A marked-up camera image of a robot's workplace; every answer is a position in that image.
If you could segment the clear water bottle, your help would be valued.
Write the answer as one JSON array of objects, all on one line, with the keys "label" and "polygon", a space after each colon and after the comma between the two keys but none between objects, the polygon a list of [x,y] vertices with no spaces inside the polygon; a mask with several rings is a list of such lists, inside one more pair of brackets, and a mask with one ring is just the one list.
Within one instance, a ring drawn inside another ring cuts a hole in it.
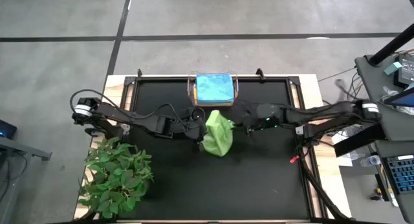
[{"label": "clear water bottle", "polygon": [[381,164],[381,158],[378,155],[372,155],[366,158],[363,158],[360,161],[360,166],[362,167],[371,167]]}]

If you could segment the black crossbar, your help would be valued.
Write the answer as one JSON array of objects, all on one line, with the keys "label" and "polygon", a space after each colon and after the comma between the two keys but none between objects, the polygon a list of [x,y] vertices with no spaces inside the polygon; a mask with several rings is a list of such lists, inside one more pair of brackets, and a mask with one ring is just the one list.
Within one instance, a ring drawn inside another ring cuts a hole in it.
[{"label": "black crossbar", "polygon": [[386,140],[386,136],[380,124],[372,125],[359,133],[340,141],[334,145],[335,154],[337,157],[346,155],[362,146],[371,144],[376,140]]}]

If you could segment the green artificial plant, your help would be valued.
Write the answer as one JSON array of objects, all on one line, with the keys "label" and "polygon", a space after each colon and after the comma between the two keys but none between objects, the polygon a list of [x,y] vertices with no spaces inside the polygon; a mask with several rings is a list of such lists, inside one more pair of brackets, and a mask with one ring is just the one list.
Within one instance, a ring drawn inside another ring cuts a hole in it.
[{"label": "green artificial plant", "polygon": [[152,156],[118,137],[93,144],[85,158],[78,204],[103,219],[132,211],[153,182]]}]

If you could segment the dark laptop screen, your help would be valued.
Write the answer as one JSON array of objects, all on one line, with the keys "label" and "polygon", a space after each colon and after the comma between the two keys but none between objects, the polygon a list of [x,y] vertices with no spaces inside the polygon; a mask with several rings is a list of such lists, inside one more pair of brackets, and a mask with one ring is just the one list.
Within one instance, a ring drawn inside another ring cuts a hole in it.
[{"label": "dark laptop screen", "polygon": [[414,107],[414,87],[390,96],[384,103],[392,106]]}]

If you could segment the white paper sheets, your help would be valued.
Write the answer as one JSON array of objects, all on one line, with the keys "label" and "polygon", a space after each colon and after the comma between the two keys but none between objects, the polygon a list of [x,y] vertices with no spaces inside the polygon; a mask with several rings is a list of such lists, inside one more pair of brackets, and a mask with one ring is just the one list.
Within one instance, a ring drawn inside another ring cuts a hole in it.
[{"label": "white paper sheets", "polygon": [[[345,139],[348,138],[348,133],[345,130],[341,130],[337,133],[335,133],[332,137],[332,143],[333,144],[337,144],[340,141],[343,141]],[[353,161],[357,160],[357,159],[361,159],[363,157],[365,157],[366,152],[364,150],[353,150],[350,153],[347,153],[345,155],[342,155],[340,157],[338,157],[338,165],[339,166],[348,166],[348,167],[352,167],[353,166]]]}]

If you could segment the green microfiber towel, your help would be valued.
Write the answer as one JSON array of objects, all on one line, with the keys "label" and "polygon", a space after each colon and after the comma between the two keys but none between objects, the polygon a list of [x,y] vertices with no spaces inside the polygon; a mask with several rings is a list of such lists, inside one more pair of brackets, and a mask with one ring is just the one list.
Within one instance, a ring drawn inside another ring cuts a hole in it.
[{"label": "green microfiber towel", "polygon": [[221,115],[219,110],[213,110],[206,121],[206,134],[202,146],[208,153],[224,157],[233,143],[234,122]]}]

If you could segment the grey keyboard desk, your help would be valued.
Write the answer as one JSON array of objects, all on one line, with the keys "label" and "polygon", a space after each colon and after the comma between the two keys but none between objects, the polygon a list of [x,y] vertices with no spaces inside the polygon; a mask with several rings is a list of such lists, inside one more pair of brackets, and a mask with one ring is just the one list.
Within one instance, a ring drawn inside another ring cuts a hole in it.
[{"label": "grey keyboard desk", "polygon": [[400,211],[404,220],[409,224],[414,224],[414,193],[412,194],[398,194],[397,188],[392,180],[389,166],[387,165],[387,158],[401,155],[414,155],[414,142],[391,142],[385,140],[378,140],[375,142],[376,151],[381,158],[382,165],[389,179],[390,185],[395,198],[399,205]]}]

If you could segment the clear plastic bag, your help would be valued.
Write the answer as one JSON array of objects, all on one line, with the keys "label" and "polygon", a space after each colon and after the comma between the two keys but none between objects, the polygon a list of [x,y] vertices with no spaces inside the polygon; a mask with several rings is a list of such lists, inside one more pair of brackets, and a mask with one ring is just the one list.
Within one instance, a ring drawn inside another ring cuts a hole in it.
[{"label": "clear plastic bag", "polygon": [[[379,99],[382,104],[385,104],[385,99],[391,98],[392,96],[398,95],[399,92],[396,90],[389,89],[386,86],[383,86],[383,95]],[[408,115],[414,116],[414,107],[405,107],[405,106],[392,106],[391,104],[386,104],[388,108],[393,109],[394,111],[398,111],[400,113],[405,113]]]}]

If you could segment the backlit black keyboard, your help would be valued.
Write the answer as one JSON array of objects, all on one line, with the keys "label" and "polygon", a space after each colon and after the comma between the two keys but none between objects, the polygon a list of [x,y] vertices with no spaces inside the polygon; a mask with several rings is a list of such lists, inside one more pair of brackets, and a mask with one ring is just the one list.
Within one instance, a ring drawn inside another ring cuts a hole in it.
[{"label": "backlit black keyboard", "polygon": [[388,157],[387,165],[398,194],[414,193],[414,155]]}]

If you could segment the clear plastic bin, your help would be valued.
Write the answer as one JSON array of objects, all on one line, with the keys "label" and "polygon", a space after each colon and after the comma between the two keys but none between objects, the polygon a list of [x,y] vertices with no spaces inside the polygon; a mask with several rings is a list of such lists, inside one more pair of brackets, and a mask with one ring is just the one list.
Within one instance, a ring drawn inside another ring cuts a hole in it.
[{"label": "clear plastic bin", "polygon": [[187,79],[187,94],[188,97],[190,98],[191,102],[193,103],[193,85],[196,85],[195,81],[196,81],[196,76],[198,74],[230,74],[232,79],[233,79],[233,85],[234,85],[234,101],[236,101],[237,96],[239,94],[239,82],[238,82],[238,75],[237,74],[231,74],[231,73],[196,73],[194,71],[192,71],[189,75],[188,75],[188,79]]}]

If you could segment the black aluminium table frame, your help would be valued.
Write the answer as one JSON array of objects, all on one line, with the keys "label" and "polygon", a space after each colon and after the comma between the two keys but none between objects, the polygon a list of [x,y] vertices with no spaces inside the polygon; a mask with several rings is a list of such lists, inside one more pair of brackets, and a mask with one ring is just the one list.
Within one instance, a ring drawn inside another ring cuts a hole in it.
[{"label": "black aluminium table frame", "polygon": [[[146,115],[164,103],[177,112],[191,107],[187,76],[144,75],[133,110]],[[219,108],[235,122],[243,108],[253,111],[248,101],[294,106],[291,85],[300,87],[298,76],[266,75],[262,82],[248,75],[239,81],[235,107]],[[138,128],[132,128],[129,141],[153,156],[155,178],[143,200],[118,220],[302,221],[313,211],[300,165],[289,162],[297,145],[293,129],[272,127],[251,136],[234,131],[234,145],[224,157],[198,151],[192,140],[158,139]]]}]

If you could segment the black round pole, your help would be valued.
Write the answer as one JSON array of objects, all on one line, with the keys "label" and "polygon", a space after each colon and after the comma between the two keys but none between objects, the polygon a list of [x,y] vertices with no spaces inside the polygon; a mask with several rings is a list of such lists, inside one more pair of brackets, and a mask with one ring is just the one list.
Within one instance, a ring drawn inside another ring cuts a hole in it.
[{"label": "black round pole", "polygon": [[391,40],[386,46],[374,54],[368,62],[372,66],[377,66],[382,63],[387,57],[392,55],[397,49],[401,48],[407,42],[414,38],[414,23],[412,23],[406,30],[401,32],[397,37]]}]

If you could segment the black tablet device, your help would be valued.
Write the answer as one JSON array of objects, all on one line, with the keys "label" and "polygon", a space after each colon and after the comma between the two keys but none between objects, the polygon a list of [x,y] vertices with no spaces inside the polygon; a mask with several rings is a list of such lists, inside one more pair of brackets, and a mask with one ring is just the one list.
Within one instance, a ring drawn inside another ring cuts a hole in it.
[{"label": "black tablet device", "polygon": [[399,62],[402,67],[394,72],[393,84],[397,87],[407,88],[414,83],[414,56],[400,54],[395,61]]}]

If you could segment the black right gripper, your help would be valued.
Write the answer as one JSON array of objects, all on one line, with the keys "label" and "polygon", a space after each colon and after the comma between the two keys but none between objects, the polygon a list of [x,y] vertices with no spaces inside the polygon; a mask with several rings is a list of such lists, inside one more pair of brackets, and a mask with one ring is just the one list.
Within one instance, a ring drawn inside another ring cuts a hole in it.
[{"label": "black right gripper", "polygon": [[275,128],[282,122],[282,109],[275,104],[247,104],[242,102],[241,122],[246,134]]}]

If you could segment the light blue microfiber towel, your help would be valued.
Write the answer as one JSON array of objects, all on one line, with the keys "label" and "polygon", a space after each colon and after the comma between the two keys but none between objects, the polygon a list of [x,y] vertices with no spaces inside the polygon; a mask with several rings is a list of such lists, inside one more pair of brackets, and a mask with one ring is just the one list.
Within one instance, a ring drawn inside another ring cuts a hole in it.
[{"label": "light blue microfiber towel", "polygon": [[234,101],[234,85],[230,74],[198,74],[196,76],[197,101],[220,104]]}]

